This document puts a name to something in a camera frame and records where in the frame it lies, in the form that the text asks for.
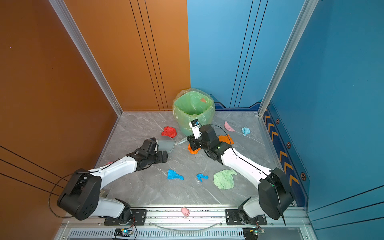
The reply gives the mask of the grey-green plastic dustpan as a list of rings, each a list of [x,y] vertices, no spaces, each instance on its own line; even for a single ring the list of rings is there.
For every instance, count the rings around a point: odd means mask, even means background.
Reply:
[[[174,150],[175,146],[183,144],[186,141],[187,138],[183,138],[182,140],[177,142],[175,139],[170,138],[168,136],[161,136],[157,139],[158,151],[166,151],[167,153],[171,153]]]

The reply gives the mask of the red paper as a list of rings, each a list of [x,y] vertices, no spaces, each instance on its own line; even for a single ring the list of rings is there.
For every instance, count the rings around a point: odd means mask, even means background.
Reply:
[[[177,136],[177,131],[175,128],[173,127],[164,127],[164,130],[163,132],[161,133],[162,136],[167,136],[167,137],[170,137],[170,138],[175,138]]]

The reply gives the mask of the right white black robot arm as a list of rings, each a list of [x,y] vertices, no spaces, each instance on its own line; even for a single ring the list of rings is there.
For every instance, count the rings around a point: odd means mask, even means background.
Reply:
[[[263,215],[273,220],[284,216],[296,199],[284,171],[271,170],[243,156],[231,144],[220,141],[212,125],[202,126],[198,120],[193,120],[189,126],[193,134],[187,140],[193,151],[204,150],[210,159],[230,167],[258,189],[257,198],[248,198],[238,207],[237,214],[243,224],[250,225]]]

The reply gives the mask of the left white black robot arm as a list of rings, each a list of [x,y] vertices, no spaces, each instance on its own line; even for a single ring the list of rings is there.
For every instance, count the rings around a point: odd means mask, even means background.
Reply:
[[[174,143],[150,138],[142,146],[103,167],[75,171],[57,200],[57,205],[79,221],[90,217],[110,218],[126,225],[132,218],[131,206],[118,199],[100,196],[101,190],[115,180],[168,161]]]

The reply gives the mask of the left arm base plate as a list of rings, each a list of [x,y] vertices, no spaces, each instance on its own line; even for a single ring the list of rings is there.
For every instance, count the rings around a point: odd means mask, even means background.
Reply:
[[[105,218],[105,226],[143,226],[147,217],[146,209],[130,209],[124,210],[122,215],[118,218],[107,217]]]

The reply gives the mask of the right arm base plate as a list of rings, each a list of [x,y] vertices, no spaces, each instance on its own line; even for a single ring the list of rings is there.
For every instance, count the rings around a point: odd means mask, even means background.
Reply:
[[[250,218],[245,212],[238,209],[226,209],[226,223],[229,226],[235,225],[255,225],[255,226],[266,226],[267,219],[265,215],[256,216]]]

